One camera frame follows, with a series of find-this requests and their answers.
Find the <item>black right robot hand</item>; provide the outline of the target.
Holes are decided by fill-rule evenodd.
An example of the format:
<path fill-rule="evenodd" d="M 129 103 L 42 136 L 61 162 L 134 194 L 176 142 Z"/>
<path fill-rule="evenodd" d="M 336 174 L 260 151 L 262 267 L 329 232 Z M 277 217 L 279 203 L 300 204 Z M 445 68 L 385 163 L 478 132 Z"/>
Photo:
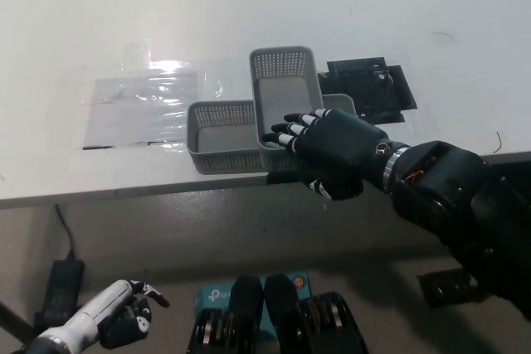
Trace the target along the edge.
<path fill-rule="evenodd" d="M 406 148 L 387 133 L 339 109 L 287 114 L 262 135 L 297 162 L 297 181 L 327 199 L 355 198 L 369 182 L 384 189 L 384 171 L 394 153 Z"/>

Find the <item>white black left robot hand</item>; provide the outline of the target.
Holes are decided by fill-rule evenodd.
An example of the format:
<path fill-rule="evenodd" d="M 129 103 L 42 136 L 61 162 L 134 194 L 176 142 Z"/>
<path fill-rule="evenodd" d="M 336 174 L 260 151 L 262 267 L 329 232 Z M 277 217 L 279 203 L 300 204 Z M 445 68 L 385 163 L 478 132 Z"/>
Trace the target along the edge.
<path fill-rule="evenodd" d="M 42 332 L 27 353 L 81 353 L 99 343 L 107 350 L 144 340 L 152 322 L 149 299 L 169 301 L 151 284 L 120 279 L 94 296 L 64 325 Z"/>

